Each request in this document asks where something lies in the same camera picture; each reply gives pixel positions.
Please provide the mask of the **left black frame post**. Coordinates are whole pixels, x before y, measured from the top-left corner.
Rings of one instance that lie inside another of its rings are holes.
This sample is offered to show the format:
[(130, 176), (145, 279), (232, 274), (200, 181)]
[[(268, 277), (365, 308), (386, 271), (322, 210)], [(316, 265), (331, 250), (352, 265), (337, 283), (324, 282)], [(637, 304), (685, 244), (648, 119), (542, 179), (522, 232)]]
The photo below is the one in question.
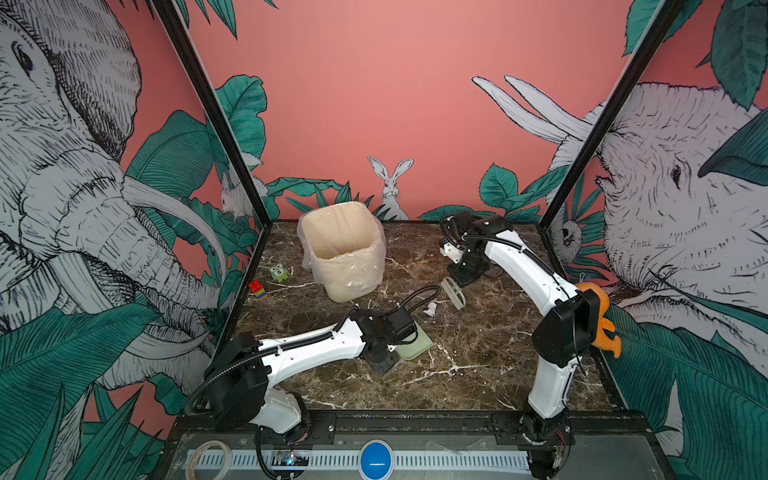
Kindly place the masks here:
[(272, 220), (256, 190), (253, 177), (244, 162), (242, 151), (224, 114), (221, 104), (211, 85), (210, 79), (191, 41), (178, 6), (174, 1), (152, 0), (151, 4), (158, 14), (179, 60), (189, 78), (204, 112), (222, 143), (223, 150), (241, 182), (249, 203), (259, 222), (265, 227), (272, 226)]

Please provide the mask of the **white paper scrap upper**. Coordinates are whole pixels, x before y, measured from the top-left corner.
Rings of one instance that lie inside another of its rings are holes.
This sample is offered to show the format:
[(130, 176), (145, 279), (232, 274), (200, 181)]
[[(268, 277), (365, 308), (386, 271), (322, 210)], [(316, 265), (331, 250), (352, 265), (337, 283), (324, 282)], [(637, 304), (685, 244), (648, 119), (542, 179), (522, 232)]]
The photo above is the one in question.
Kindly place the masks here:
[(437, 307), (438, 307), (437, 303), (434, 301), (431, 301), (428, 304), (428, 306), (423, 310), (423, 313), (430, 318), (434, 318), (436, 315)]

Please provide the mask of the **light green dustpan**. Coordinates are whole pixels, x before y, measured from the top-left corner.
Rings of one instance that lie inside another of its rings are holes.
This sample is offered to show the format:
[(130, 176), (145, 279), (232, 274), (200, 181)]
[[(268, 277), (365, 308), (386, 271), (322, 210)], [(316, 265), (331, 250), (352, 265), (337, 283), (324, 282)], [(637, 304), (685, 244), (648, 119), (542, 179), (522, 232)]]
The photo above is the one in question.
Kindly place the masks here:
[(405, 340), (404, 345), (395, 347), (395, 352), (404, 361), (412, 361), (426, 352), (434, 342), (424, 332), (419, 324), (416, 324), (416, 333)]

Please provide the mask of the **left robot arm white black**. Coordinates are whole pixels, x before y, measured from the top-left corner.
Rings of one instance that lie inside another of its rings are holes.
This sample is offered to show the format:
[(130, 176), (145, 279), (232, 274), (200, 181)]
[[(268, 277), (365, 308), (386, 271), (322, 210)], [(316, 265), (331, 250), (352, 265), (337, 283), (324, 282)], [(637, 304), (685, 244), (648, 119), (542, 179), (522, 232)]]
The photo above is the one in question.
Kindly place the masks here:
[(295, 445), (310, 435), (312, 421), (300, 396), (280, 389), (280, 383), (325, 364), (356, 358), (383, 375), (398, 362), (394, 349), (417, 338), (415, 320), (403, 306), (388, 312), (354, 307), (330, 326), (280, 339), (239, 334), (207, 368), (203, 382), (189, 395), (184, 414), (209, 414), (220, 432), (253, 424)]

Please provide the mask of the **light green hand brush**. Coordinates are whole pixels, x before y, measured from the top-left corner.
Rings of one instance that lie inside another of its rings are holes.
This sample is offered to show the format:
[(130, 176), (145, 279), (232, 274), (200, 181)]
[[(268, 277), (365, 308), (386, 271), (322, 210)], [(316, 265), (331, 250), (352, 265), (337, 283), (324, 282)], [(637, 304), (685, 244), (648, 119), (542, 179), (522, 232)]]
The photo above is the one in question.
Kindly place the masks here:
[(467, 302), (463, 290), (458, 283), (451, 277), (444, 277), (440, 282), (440, 285), (454, 307), (458, 311), (461, 311), (466, 306)]

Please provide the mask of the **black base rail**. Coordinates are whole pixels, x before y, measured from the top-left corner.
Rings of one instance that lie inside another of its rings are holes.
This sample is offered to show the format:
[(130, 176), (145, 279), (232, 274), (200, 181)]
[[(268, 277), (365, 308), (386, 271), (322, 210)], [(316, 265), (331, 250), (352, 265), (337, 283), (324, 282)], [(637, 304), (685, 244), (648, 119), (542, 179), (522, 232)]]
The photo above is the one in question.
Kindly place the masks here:
[[(380, 435), (491, 436), (500, 445), (533, 448), (523, 436), (521, 413), (512, 410), (323, 410), (309, 412), (309, 430), (299, 444), (332, 445), (344, 435), (374, 438)], [(586, 436), (622, 436), (652, 433), (638, 411), (572, 411), (546, 441), (573, 444)]]

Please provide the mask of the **right black frame post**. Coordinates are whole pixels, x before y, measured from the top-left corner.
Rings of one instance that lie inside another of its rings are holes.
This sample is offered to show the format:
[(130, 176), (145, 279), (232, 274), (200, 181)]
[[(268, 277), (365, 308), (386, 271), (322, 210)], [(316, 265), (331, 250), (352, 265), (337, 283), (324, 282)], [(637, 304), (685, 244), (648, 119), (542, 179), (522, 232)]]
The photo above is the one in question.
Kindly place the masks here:
[(568, 195), (581, 178), (589, 162), (595, 156), (598, 146), (624, 107), (634, 86), (662, 44), (674, 20), (683, 10), (684, 5), (685, 1), (683, 0), (668, 0), (661, 1), (657, 6), (650, 23), (640, 38), (637, 49), (619, 78), (611, 96), (606, 101), (602, 113), (580, 148), (553, 201), (541, 217), (537, 225), (540, 232), (546, 231), (552, 225)]

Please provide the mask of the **beige trash bin with liner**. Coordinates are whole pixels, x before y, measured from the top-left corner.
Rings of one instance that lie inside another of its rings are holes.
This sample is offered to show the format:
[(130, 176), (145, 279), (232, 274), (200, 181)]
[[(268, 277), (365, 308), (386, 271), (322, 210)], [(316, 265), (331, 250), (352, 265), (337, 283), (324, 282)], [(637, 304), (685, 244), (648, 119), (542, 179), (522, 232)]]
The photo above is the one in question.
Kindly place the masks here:
[(386, 237), (381, 222), (363, 203), (307, 212), (299, 219), (297, 235), (304, 251), (302, 267), (332, 301), (358, 299), (382, 283)]

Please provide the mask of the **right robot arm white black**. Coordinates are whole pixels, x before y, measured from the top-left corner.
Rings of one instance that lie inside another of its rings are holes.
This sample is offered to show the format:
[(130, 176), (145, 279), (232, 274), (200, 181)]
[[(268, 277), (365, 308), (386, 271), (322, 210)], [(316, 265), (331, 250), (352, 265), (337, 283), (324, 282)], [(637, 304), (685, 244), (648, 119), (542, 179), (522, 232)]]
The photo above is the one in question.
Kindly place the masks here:
[(499, 215), (460, 211), (443, 216), (439, 226), (445, 240), (441, 254), (452, 261), (449, 272), (460, 287), (498, 266), (542, 316), (532, 334), (538, 363), (520, 429), (534, 445), (558, 439), (575, 370), (597, 337), (599, 295), (566, 281)]

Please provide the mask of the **red blue toy block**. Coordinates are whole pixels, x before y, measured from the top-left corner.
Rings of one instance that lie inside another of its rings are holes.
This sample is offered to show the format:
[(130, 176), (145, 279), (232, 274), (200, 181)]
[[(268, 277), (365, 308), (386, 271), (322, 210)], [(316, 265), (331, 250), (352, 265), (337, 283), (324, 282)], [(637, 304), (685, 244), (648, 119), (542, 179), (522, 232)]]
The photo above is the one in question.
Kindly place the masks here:
[(263, 286), (263, 284), (258, 281), (254, 280), (248, 284), (249, 289), (253, 293), (253, 295), (258, 299), (261, 300), (267, 296), (267, 292)]

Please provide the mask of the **black frame post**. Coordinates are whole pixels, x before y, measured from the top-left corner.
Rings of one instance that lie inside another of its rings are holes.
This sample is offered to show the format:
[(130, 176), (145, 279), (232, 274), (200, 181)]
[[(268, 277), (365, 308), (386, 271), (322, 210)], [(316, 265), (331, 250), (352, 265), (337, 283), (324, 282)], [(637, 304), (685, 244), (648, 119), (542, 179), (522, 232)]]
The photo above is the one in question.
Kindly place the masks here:
[(595, 156), (598, 146), (624, 107), (634, 86), (662, 44), (674, 20), (683, 10), (684, 5), (685, 1), (683, 0), (668, 0), (661, 1), (657, 6), (650, 23), (640, 38), (637, 49), (619, 78), (611, 96), (606, 101), (602, 113), (580, 148), (553, 201), (541, 217), (537, 225), (540, 232), (546, 231), (552, 225), (568, 195), (581, 178), (589, 162)]
[(210, 79), (191, 41), (178, 6), (174, 1), (152, 0), (151, 4), (158, 14), (179, 60), (189, 78), (204, 112), (222, 143), (223, 150), (241, 182), (249, 203), (259, 222), (265, 227), (272, 226), (272, 220), (256, 190), (253, 177), (244, 162), (242, 151), (224, 114), (221, 104), (211, 85)]

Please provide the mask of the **small green frog toy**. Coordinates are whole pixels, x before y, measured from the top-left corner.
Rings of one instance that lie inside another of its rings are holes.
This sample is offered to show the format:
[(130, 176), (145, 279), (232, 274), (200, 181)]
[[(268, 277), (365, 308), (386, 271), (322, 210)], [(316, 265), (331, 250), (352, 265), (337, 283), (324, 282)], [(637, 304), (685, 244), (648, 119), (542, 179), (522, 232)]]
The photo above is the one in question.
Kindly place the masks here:
[(274, 282), (282, 284), (290, 278), (289, 271), (280, 263), (269, 268), (271, 278)]

